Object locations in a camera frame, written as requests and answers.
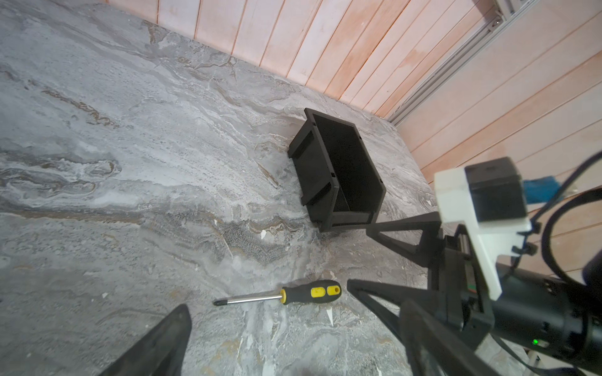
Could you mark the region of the yellow black handled screwdriver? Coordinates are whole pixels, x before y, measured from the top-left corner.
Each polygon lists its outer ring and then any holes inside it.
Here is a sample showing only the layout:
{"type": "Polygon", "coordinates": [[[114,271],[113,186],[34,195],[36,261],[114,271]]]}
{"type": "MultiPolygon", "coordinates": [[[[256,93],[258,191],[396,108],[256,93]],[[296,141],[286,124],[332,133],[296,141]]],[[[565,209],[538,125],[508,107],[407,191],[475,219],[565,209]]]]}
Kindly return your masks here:
{"type": "Polygon", "coordinates": [[[282,305],[292,303],[326,304],[335,302],[343,293],[339,282],[334,280],[316,280],[304,285],[283,287],[278,292],[216,299],[214,306],[227,306],[250,302],[279,301],[282,305]]]}

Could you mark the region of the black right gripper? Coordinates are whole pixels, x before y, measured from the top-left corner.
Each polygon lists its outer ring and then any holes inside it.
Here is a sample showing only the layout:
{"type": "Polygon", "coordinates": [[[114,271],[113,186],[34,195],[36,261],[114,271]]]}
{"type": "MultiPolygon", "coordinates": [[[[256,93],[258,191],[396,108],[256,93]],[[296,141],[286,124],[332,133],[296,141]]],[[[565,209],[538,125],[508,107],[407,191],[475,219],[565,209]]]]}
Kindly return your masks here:
{"type": "Polygon", "coordinates": [[[400,342],[399,321],[404,314],[393,314],[374,297],[397,307],[415,302],[475,350],[494,327],[492,301],[466,227],[459,225],[454,236],[444,237],[442,251],[441,224],[435,211],[374,223],[366,229],[367,236],[385,248],[418,266],[429,267],[428,288],[433,291],[357,279],[348,280],[346,288],[400,342]]]}

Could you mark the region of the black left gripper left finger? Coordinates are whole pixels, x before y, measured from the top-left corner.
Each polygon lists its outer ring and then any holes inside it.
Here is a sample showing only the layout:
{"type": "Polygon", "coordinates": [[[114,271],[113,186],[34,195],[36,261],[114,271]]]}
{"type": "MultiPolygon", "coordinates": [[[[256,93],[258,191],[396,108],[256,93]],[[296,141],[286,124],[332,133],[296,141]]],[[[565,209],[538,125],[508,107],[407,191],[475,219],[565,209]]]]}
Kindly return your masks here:
{"type": "Polygon", "coordinates": [[[192,330],[190,311],[180,304],[100,375],[177,375],[192,330]]]}

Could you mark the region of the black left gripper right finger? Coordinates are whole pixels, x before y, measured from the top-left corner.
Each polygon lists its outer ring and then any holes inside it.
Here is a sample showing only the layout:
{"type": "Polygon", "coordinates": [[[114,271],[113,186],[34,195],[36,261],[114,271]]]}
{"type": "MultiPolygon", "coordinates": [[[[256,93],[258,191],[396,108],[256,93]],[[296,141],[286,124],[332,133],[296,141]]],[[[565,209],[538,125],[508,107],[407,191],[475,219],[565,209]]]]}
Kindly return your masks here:
{"type": "Polygon", "coordinates": [[[495,375],[453,333],[418,306],[401,304],[399,335],[414,375],[495,375]]]}

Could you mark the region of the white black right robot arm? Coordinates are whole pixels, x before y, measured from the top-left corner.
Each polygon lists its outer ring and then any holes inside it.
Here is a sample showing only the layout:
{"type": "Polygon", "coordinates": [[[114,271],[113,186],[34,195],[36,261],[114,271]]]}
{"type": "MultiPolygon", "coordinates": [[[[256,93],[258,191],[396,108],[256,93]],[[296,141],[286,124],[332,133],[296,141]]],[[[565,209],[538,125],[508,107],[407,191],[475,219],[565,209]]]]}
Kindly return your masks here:
{"type": "Polygon", "coordinates": [[[349,280],[347,289],[401,337],[401,315],[381,300],[411,301],[469,349],[495,335],[575,368],[601,373],[601,305],[587,286],[498,264],[503,293],[492,300],[464,225],[441,231],[439,214],[376,223],[367,235],[428,269],[425,289],[349,280]]]}

